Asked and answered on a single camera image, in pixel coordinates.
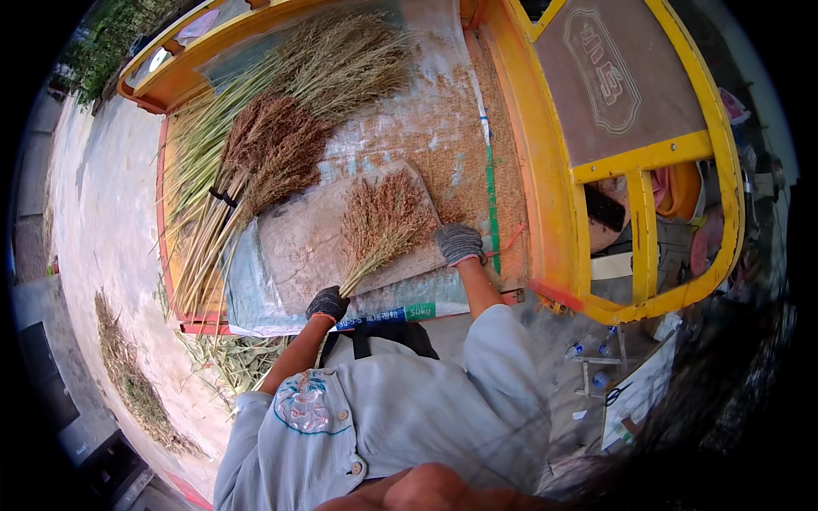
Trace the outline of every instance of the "plastic bottle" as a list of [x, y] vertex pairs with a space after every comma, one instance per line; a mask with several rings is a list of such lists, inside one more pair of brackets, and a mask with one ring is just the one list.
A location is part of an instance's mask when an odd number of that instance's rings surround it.
[[594, 384], [594, 387], [598, 388], [599, 390], [606, 390], [608, 384], [611, 383], [613, 380], [608, 373], [604, 371], [599, 371], [594, 374], [594, 378], [591, 380], [591, 383]]
[[611, 348], [607, 344], [600, 344], [593, 335], [586, 335], [580, 342], [568, 348], [568, 351], [565, 352], [565, 358], [574, 358], [581, 353], [584, 353], [583, 356], [610, 356]]

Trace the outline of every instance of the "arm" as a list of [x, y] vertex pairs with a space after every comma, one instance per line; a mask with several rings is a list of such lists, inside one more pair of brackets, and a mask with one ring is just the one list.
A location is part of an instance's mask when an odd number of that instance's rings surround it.
[[293, 339], [293, 342], [284, 349], [276, 363], [273, 364], [258, 391], [273, 394], [285, 379], [311, 369], [315, 365], [321, 341], [334, 324], [335, 322], [326, 316], [310, 318], [307, 326], [301, 330], [301, 333]]
[[315, 365], [324, 336], [347, 313], [349, 298], [341, 298], [338, 291], [337, 285], [322, 289], [312, 299], [307, 307], [307, 326], [272, 365], [258, 388], [260, 392], [273, 394], [285, 379]]
[[435, 238], [449, 267], [457, 268], [460, 273], [472, 320], [492, 305], [503, 303], [483, 269], [488, 258], [483, 253], [483, 239], [479, 232], [461, 223], [452, 223], [439, 229]]
[[492, 305], [503, 303], [500, 292], [488, 279], [488, 275], [486, 275], [486, 271], [478, 258], [464, 259], [458, 262], [455, 268], [460, 273], [465, 288], [465, 296], [469, 299], [472, 320], [476, 320], [483, 314], [483, 311]]
[[537, 392], [531, 335], [488, 279], [483, 240], [471, 227], [446, 225], [436, 233], [440, 252], [460, 273], [474, 323], [463, 346], [470, 378], [507, 396], [528, 399]]

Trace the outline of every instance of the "light blue shirt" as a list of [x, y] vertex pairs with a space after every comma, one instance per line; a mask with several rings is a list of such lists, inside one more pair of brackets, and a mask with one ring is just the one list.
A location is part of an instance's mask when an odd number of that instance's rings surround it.
[[509, 307], [471, 325], [466, 370], [399, 347], [376, 351], [296, 374], [275, 396], [239, 395], [214, 508], [312, 509], [428, 462], [474, 488], [537, 489], [551, 422], [531, 336]]

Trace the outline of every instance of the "wooden panel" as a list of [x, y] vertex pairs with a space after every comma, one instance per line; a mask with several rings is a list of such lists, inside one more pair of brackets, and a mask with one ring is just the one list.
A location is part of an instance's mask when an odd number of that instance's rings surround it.
[[566, 2], [534, 47], [572, 167], [705, 129], [685, 69], [641, 0]]
[[[421, 185], [417, 171], [404, 160], [362, 174], [369, 181], [386, 173], [406, 170]], [[349, 265], [344, 252], [340, 219], [347, 210], [347, 194], [360, 176], [318, 186], [258, 218], [258, 239], [265, 266], [287, 314], [306, 310], [315, 294], [329, 285], [341, 285]], [[427, 207], [434, 206], [426, 195]], [[432, 236], [388, 266], [368, 276], [356, 294], [393, 284], [446, 263]]]

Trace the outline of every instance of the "hand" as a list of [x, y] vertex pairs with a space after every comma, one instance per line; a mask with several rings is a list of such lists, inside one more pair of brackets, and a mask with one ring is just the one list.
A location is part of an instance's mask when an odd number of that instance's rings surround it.
[[337, 285], [334, 285], [318, 291], [307, 307], [307, 320], [318, 314], [331, 318], [334, 323], [341, 321], [341, 318], [347, 313], [349, 298], [341, 298], [338, 294], [339, 289]]
[[434, 237], [449, 267], [469, 258], [477, 258], [484, 266], [488, 262], [486, 254], [483, 253], [483, 238], [469, 226], [450, 223], [438, 229]]

